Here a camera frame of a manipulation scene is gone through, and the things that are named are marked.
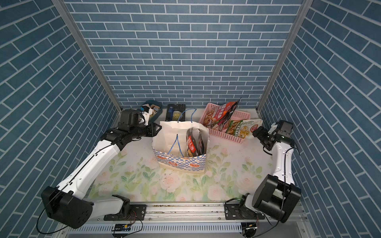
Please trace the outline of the blue checkered paper bag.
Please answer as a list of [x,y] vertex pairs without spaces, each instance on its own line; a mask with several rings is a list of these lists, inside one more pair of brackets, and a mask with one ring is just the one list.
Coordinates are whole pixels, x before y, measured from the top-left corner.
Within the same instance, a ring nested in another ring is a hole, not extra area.
[[161,131],[153,138],[152,149],[157,161],[171,169],[200,174],[206,169],[206,154],[197,157],[186,157],[186,132],[194,128],[193,135],[197,140],[198,129],[207,133],[207,149],[209,146],[209,130],[200,123],[190,121],[160,122]]

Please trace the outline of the black seasoning packet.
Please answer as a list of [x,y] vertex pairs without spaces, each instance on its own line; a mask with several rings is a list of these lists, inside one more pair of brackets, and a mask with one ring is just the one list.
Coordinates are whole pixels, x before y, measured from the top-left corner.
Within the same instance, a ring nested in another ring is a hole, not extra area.
[[197,140],[193,135],[194,128],[190,128],[186,132],[186,157],[197,157],[200,155]]

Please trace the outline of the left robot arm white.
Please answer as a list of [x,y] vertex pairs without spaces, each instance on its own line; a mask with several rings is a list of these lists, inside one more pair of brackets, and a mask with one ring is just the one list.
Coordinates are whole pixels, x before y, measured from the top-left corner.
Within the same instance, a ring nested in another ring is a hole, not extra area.
[[99,201],[85,200],[86,193],[97,176],[124,147],[138,138],[155,137],[162,127],[156,123],[128,127],[126,131],[109,129],[86,159],[56,187],[48,186],[42,193],[44,213],[48,218],[73,229],[89,219],[106,216],[124,220],[131,216],[130,200],[120,195]]

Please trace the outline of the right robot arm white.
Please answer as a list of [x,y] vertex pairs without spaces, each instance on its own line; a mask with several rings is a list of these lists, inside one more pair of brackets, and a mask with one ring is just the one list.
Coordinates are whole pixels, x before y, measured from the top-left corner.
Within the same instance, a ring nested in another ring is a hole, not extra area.
[[296,149],[291,138],[293,124],[287,121],[273,123],[267,130],[263,126],[253,131],[265,153],[272,156],[273,174],[268,174],[254,194],[246,194],[240,202],[242,216],[246,219],[257,212],[285,223],[301,198],[301,189],[292,177],[292,155]]

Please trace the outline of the dark teal plastic bin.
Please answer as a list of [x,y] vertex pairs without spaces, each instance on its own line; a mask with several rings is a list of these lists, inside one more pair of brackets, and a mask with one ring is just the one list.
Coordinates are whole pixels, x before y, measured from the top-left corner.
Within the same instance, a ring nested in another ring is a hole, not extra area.
[[140,107],[140,112],[145,120],[145,125],[155,122],[162,114],[163,104],[155,100],[147,100]]

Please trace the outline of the pink perforated plastic basket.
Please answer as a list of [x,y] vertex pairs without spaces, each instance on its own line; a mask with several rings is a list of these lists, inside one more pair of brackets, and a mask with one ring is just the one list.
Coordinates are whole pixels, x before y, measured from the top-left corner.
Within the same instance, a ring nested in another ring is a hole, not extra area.
[[220,137],[231,142],[235,142],[238,144],[242,144],[244,141],[244,137],[242,138],[240,135],[236,136],[233,130],[239,124],[239,121],[249,120],[251,118],[251,114],[248,112],[243,112],[239,110],[235,110],[232,114],[232,117],[227,122],[227,124],[223,127],[222,131],[218,130],[218,125],[216,128],[208,128],[209,135]]

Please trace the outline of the floral table mat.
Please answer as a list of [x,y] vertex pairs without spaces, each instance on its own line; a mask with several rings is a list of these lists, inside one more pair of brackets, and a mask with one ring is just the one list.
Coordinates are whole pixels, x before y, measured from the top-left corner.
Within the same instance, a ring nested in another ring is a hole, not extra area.
[[225,201],[255,192],[273,173],[274,159],[256,138],[238,144],[211,136],[206,170],[200,174],[163,166],[151,144],[146,137],[128,144],[98,175],[88,198],[118,194],[133,202]]

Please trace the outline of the red fish seasoning packet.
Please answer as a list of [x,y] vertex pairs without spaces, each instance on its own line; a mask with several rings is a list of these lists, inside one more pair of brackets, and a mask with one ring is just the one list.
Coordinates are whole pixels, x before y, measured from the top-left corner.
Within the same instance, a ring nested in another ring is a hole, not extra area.
[[239,102],[239,100],[229,102],[209,110],[204,117],[203,125],[216,131],[223,131],[225,124],[230,120]]

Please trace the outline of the green circuit board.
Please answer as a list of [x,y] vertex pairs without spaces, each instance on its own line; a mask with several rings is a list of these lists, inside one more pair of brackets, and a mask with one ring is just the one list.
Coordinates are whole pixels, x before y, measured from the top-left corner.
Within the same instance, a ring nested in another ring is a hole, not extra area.
[[132,224],[116,224],[112,232],[129,232],[131,230],[131,226]]

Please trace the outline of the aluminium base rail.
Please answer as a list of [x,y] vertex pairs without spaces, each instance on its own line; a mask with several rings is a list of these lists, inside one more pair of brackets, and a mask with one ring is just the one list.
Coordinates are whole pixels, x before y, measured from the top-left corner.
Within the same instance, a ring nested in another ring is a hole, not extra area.
[[[142,221],[105,221],[94,218],[81,228],[65,228],[56,238],[241,238],[252,229],[258,238],[313,238],[307,215],[300,204],[286,223],[257,215],[244,220],[238,202],[149,202]],[[132,224],[129,232],[115,232],[116,224]]]

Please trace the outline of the right aluminium corner post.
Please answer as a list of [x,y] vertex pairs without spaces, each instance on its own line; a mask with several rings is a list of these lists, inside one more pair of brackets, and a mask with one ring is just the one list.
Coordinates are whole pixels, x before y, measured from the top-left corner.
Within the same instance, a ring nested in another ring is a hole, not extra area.
[[296,15],[295,21],[290,29],[290,32],[286,38],[286,41],[284,43],[284,46],[279,54],[278,60],[275,64],[275,67],[272,71],[271,76],[269,77],[269,81],[267,86],[265,87],[264,93],[261,96],[261,99],[259,101],[259,104],[257,106],[257,113],[261,115],[262,110],[265,106],[265,103],[269,97],[269,94],[277,80],[277,77],[279,76],[280,70],[286,60],[286,57],[292,47],[292,44],[294,43],[296,36],[301,28],[301,25],[306,18],[306,15],[313,3],[313,0],[305,0],[302,2],[300,9],[298,10],[298,13]]

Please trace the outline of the aluminium corner frame post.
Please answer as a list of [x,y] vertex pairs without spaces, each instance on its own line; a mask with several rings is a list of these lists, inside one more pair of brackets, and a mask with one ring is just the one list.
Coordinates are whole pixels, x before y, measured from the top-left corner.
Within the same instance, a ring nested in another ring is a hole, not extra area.
[[86,57],[88,63],[90,64],[91,68],[93,69],[94,73],[98,77],[100,83],[104,87],[107,95],[111,99],[112,103],[114,104],[117,111],[120,113],[122,111],[122,106],[119,103],[115,93],[112,91],[110,84],[108,83],[103,71],[101,70],[98,62],[96,61],[93,53],[91,52],[87,42],[85,41],[81,31],[79,30],[74,18],[72,17],[71,13],[69,12],[66,4],[64,1],[61,0],[52,0],[52,3],[54,7],[57,9],[58,13],[60,14],[61,18],[63,19],[64,23],[68,27],[70,33],[72,34],[73,38],[77,42],[79,48],[81,49],[82,53]]

